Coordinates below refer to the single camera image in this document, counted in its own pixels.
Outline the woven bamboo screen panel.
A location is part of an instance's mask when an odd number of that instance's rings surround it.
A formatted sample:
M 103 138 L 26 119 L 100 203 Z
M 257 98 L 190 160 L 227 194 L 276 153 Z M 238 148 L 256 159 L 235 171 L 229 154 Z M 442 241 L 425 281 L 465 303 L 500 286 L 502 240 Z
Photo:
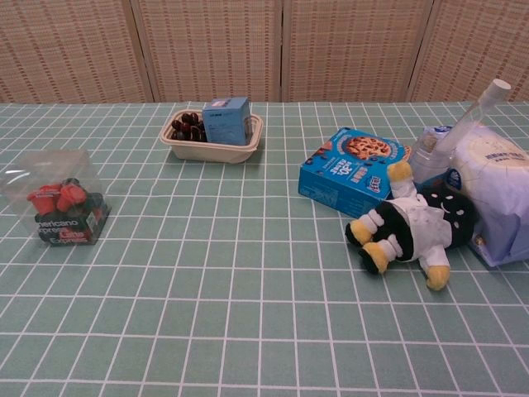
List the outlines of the woven bamboo screen panel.
M 407 100 L 469 101 L 493 79 L 529 102 L 529 0 L 433 0 Z
M 283 0 L 285 102 L 402 102 L 434 0 Z
M 130 0 L 156 102 L 280 99 L 283 0 Z
M 0 0 L 0 103 L 151 99 L 129 0 Z

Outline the clear plastic tube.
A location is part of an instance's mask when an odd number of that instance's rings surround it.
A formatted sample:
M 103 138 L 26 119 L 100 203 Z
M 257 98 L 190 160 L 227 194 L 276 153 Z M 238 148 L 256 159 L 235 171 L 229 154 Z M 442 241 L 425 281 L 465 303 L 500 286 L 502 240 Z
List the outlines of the clear plastic tube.
M 488 112 L 505 99 L 511 89 L 512 86 L 508 82 L 493 79 L 450 131 L 436 143 L 434 152 L 449 155 L 458 143 L 479 125 Z

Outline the clear plastic coffee capsule box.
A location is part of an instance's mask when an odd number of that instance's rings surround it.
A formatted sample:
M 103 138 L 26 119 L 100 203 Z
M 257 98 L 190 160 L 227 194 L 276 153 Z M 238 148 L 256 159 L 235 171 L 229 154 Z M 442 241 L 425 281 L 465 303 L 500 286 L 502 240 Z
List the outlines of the clear plastic coffee capsule box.
M 63 213 L 40 215 L 26 196 L 43 185 L 76 184 L 86 201 Z M 92 245 L 111 212 L 102 182 L 85 150 L 42 150 L 22 154 L 0 173 L 0 194 L 28 232 L 50 246 Z

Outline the light purple tissue pack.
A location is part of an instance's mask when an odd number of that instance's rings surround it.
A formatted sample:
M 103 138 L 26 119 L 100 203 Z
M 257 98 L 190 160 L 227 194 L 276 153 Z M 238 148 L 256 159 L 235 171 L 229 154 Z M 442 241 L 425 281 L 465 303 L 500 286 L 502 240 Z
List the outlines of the light purple tissue pack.
M 529 154 L 478 126 L 455 148 L 441 185 L 469 198 L 479 213 L 471 247 L 490 267 L 529 260 Z

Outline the beige plastic food tray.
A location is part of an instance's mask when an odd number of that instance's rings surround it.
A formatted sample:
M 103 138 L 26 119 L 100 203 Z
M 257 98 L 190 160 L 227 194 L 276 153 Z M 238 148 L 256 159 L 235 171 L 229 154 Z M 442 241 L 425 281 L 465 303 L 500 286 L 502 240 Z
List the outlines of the beige plastic food tray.
M 170 133 L 172 132 L 171 122 L 184 112 L 196 112 L 203 119 L 202 110 L 180 110 L 171 117 L 170 121 L 160 131 L 160 140 L 169 146 L 179 159 L 238 164 L 248 160 L 257 151 L 264 125 L 261 117 L 255 114 L 250 115 L 252 127 L 250 143 L 246 146 L 233 146 L 209 142 L 172 140 L 170 138 Z

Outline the blue cookie box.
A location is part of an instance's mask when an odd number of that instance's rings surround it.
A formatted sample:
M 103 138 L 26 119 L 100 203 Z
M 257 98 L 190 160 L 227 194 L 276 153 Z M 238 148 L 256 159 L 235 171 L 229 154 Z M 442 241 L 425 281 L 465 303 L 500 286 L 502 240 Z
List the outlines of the blue cookie box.
M 298 192 L 352 218 L 392 197 L 387 168 L 410 146 L 342 127 L 301 166 Z

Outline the black penguin plush toy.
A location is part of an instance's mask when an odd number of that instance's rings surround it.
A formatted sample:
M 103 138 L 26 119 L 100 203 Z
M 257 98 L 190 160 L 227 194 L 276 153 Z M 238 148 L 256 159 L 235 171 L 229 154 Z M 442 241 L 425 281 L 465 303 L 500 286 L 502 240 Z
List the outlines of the black penguin plush toy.
M 479 214 L 472 201 L 445 185 L 418 189 L 406 161 L 388 167 L 392 198 L 345 227 L 364 268 L 383 274 L 393 261 L 418 261 L 427 287 L 442 290 L 450 278 L 446 251 L 470 242 Z

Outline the clear plastic bottle blue cap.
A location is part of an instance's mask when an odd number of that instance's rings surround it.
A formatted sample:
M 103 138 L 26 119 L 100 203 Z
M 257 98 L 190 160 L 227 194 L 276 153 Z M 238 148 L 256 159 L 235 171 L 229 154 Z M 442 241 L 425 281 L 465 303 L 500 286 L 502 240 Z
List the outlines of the clear plastic bottle blue cap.
M 439 153 L 435 147 L 451 128 L 452 126 L 425 127 L 412 147 L 409 164 L 417 187 L 437 186 L 444 183 L 454 152 L 449 155 Z

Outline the green checked tablecloth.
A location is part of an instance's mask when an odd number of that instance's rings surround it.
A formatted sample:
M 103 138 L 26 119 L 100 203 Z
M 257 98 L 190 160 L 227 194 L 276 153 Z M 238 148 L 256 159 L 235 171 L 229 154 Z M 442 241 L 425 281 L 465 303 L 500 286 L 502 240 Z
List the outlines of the green checked tablecloth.
M 346 216 L 298 194 L 339 127 L 412 144 L 463 103 L 255 103 L 260 148 L 187 162 L 178 103 L 0 103 L 0 172 L 85 149 L 112 213 L 93 246 L 48 247 L 0 197 L 0 397 L 529 397 L 529 261 L 449 252 L 365 272 Z

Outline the small blue carton box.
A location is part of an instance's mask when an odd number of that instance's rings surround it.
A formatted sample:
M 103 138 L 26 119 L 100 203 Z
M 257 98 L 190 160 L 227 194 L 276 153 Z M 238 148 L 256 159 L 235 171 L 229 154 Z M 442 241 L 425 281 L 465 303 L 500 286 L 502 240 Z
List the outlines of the small blue carton box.
M 247 97 L 215 98 L 202 110 L 209 143 L 246 146 L 252 136 Z

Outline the red coffee capsule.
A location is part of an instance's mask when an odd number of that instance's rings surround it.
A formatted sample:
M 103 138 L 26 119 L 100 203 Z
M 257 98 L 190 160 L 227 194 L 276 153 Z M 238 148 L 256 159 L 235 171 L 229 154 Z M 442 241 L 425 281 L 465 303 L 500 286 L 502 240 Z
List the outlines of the red coffee capsule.
M 59 211 L 66 213 L 73 206 L 83 204 L 86 201 L 87 193 L 76 184 L 66 184 L 60 189 L 60 196 L 56 207 Z
M 60 196 L 60 184 L 43 185 L 39 189 L 29 193 L 26 200 L 31 202 L 40 215 L 53 213 Z

